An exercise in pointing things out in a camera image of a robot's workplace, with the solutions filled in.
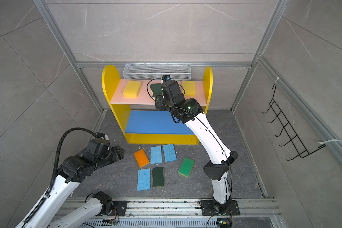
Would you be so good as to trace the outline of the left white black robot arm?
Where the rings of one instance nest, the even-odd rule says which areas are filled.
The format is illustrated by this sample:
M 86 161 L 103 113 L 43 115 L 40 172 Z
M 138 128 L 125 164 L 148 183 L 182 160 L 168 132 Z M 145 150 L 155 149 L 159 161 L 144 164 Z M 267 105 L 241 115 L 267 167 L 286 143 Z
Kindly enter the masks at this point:
M 74 212 L 53 221 L 54 216 L 80 183 L 94 171 L 124 157 L 124 149 L 112 147 L 104 138 L 92 139 L 86 148 L 65 159 L 55 167 L 50 185 L 17 225 L 18 228 L 76 228 L 96 215 L 110 215 L 116 211 L 112 197 L 104 192 L 91 194 L 90 199 Z

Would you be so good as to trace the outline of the yellow sponge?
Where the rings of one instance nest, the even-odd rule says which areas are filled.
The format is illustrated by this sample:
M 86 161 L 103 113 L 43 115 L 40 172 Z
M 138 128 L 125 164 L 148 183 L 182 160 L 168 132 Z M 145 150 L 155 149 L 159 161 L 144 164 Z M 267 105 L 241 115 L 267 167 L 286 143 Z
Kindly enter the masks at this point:
M 185 90 L 184 95 L 187 97 L 193 97 L 196 95 L 196 82 L 195 81 L 183 81 L 182 87 Z
M 126 98 L 137 98 L 142 87 L 140 81 L 128 81 L 123 90 L 123 96 Z

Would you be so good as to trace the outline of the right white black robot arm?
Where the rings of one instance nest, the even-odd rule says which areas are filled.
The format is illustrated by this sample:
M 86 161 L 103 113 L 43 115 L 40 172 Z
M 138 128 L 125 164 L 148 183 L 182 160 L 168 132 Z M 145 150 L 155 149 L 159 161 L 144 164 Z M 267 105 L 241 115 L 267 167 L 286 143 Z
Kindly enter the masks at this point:
M 225 214 L 231 204 L 232 181 L 228 180 L 230 166 L 238 158 L 217 136 L 209 124 L 206 114 L 194 98 L 185 99 L 185 90 L 169 75 L 161 79 L 162 94 L 152 95 L 156 109 L 168 111 L 177 124 L 185 124 L 198 138 L 210 160 L 204 165 L 205 174 L 213 186 L 213 207 L 218 214 Z

